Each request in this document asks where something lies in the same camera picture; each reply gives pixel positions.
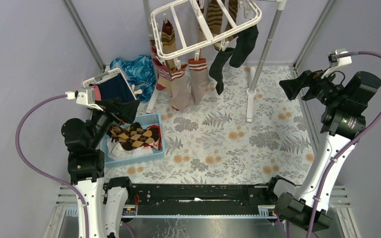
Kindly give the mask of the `red striped sock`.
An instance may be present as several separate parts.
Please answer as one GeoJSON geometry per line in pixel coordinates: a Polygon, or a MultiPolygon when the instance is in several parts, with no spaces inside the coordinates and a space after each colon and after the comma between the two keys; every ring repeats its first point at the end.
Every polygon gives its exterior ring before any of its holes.
{"type": "Polygon", "coordinates": [[[168,71],[167,66],[164,62],[161,62],[158,59],[158,54],[155,46],[151,46],[151,57],[152,62],[156,68],[157,71],[157,84],[156,89],[159,91],[166,90],[169,94],[171,94],[171,77],[168,71]]]}
{"type": "Polygon", "coordinates": [[[179,109],[178,109],[178,107],[177,107],[177,105],[176,105],[176,102],[175,102],[175,100],[174,100],[174,98],[171,96],[170,97],[170,105],[171,105],[171,107],[175,110],[175,111],[179,111],[179,109]]]}

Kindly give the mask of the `black sock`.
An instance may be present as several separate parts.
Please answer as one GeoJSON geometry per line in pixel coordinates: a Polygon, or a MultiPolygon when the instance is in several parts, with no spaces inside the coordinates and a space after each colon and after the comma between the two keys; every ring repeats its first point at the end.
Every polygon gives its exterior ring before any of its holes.
{"type": "Polygon", "coordinates": [[[234,50],[234,48],[229,47],[224,51],[220,50],[209,69],[209,76],[216,81],[215,89],[218,95],[221,95],[224,90],[223,67],[234,53],[234,50]]]}
{"type": "Polygon", "coordinates": [[[253,25],[238,34],[236,47],[230,58],[229,65],[240,67],[254,50],[259,31],[257,25],[253,25]]]}

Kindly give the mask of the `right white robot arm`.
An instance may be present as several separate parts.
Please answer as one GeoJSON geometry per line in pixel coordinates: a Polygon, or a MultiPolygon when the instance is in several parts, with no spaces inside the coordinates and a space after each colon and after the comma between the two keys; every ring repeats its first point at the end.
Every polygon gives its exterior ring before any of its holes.
{"type": "Polygon", "coordinates": [[[289,100],[307,88],[303,100],[317,99],[325,106],[318,152],[302,185],[275,176],[264,192],[266,201],[275,204],[278,217],[311,232],[332,224],[327,211],[333,186],[355,148],[355,137],[366,128],[363,111],[381,87],[381,79],[366,71],[357,72],[346,85],[334,84],[334,78],[322,70],[307,70],[298,78],[279,82],[289,100]]]}

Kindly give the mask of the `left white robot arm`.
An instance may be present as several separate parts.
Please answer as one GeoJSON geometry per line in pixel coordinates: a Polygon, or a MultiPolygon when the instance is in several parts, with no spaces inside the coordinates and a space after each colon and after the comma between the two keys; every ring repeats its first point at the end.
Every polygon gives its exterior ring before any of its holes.
{"type": "Polygon", "coordinates": [[[69,119],[61,127],[70,185],[77,196],[80,238],[118,238],[123,208],[134,197],[129,177],[105,183],[105,154],[98,145],[114,122],[134,122],[140,101],[112,99],[102,104],[103,110],[95,110],[91,119],[69,119]]]}

